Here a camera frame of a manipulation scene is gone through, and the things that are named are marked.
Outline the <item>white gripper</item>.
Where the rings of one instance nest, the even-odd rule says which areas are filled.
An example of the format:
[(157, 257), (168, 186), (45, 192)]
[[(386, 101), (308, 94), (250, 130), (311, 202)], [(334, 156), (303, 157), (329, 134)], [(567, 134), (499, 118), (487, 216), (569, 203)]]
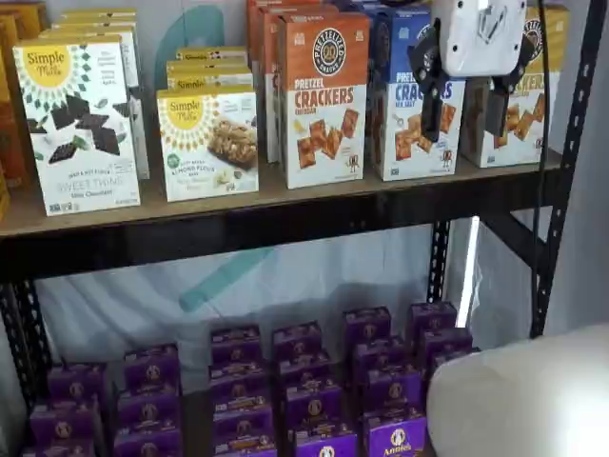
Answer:
[(408, 47), (413, 77), (422, 93), (422, 135), (439, 139), (442, 97), (449, 76), (493, 76), (485, 130), (503, 136), (510, 95), (525, 74), (535, 46), (523, 35), (526, 3), (452, 0), (431, 3), (432, 22)]

